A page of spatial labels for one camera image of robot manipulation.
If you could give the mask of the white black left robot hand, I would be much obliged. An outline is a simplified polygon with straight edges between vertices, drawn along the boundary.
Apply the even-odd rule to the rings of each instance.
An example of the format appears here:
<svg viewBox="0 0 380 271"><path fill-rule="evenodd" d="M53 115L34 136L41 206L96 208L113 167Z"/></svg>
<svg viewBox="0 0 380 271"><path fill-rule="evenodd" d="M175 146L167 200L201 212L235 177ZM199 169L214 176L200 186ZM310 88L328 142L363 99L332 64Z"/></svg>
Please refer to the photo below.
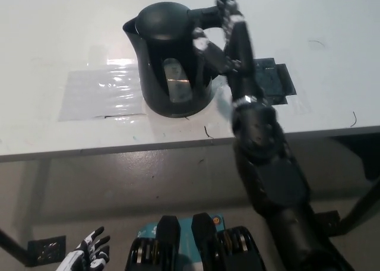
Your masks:
<svg viewBox="0 0 380 271"><path fill-rule="evenodd" d="M56 271L104 270L110 260L110 236L97 240L105 228L95 229L60 263Z"/></svg>

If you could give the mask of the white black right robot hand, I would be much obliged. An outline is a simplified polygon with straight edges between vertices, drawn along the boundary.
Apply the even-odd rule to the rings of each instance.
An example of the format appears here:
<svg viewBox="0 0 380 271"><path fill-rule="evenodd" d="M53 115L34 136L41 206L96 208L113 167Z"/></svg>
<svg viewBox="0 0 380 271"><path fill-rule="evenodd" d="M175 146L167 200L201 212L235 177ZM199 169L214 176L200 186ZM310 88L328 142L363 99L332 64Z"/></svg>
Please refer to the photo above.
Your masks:
<svg viewBox="0 0 380 271"><path fill-rule="evenodd" d="M256 81L254 53L243 14L236 0L216 0L225 47L220 49L197 26L192 32L196 54L205 64L227 78L234 108L250 103L268 106L263 89Z"/></svg>

